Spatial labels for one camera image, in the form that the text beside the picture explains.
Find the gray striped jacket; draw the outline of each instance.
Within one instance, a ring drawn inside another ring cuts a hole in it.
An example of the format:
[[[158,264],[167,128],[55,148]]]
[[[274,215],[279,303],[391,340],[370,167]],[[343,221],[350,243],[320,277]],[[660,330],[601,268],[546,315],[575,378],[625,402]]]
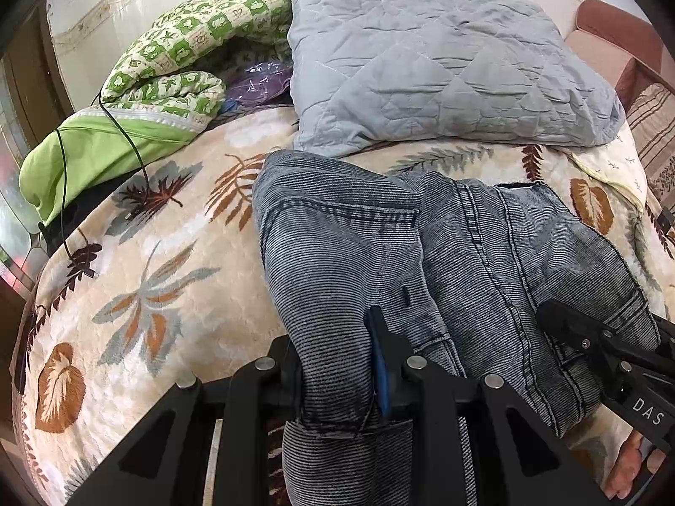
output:
[[[541,332],[541,302],[657,346],[618,252],[544,184],[383,177],[282,150],[267,158],[253,207],[270,294],[304,373],[302,416],[283,440],[296,506],[407,504],[411,428],[384,425],[374,406],[370,306],[448,372],[502,375],[558,435],[597,407],[600,388],[579,354]]]

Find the metal screw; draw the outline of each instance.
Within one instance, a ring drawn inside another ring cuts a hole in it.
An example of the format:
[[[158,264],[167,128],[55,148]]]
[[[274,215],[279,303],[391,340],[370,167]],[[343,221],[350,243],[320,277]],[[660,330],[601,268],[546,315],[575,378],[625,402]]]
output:
[[[274,368],[274,365],[276,365],[276,361],[274,361],[274,358],[268,358],[265,356],[264,358],[258,358],[255,360],[255,368],[258,371],[269,371],[270,369]]]
[[[194,373],[188,372],[188,373],[183,373],[178,379],[176,379],[176,386],[178,388],[181,388],[183,390],[187,388],[192,388],[197,382],[197,377],[195,377]]]
[[[485,384],[490,388],[499,390],[504,386],[504,378],[500,377],[498,374],[490,373],[485,375]]]
[[[421,355],[411,355],[406,363],[411,369],[424,369],[427,366],[427,361]]]

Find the gray quilted pillow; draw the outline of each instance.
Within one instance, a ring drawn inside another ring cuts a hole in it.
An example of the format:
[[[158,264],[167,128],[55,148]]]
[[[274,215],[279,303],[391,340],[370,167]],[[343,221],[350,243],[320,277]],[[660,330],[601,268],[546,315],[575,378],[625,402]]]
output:
[[[295,148],[343,156],[439,136],[592,146],[612,86],[525,0],[292,0]]]

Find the beige leaf-patterned blanket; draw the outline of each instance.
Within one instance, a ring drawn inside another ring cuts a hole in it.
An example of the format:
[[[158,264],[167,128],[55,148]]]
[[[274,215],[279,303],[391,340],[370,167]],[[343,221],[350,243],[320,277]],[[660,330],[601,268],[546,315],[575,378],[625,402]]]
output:
[[[289,148],[292,108],[249,114],[148,165],[100,204],[49,260],[16,355],[17,437],[50,505],[62,505],[176,379],[231,375],[283,334],[251,219],[266,154]],[[544,180],[612,241],[651,304],[675,314],[669,241],[645,210],[630,131],[608,145],[553,149],[461,140],[382,143],[347,158],[380,173],[438,171],[489,184]],[[597,478],[630,428],[606,410],[577,432]],[[275,444],[271,498],[287,503]]]

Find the green patterned blanket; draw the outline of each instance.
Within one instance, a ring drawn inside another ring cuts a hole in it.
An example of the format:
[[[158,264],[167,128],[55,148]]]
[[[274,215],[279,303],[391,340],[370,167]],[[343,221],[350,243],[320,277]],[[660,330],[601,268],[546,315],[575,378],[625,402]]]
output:
[[[202,57],[228,42],[264,47],[270,57],[287,59],[291,17],[290,0],[189,0],[154,21],[119,58],[101,90],[103,104],[143,162],[190,143],[217,113],[225,86],[198,69]],[[139,167],[98,104],[70,116],[59,130],[67,158],[66,205],[84,189]],[[46,224],[61,212],[63,158],[55,132],[28,155],[19,186]]]

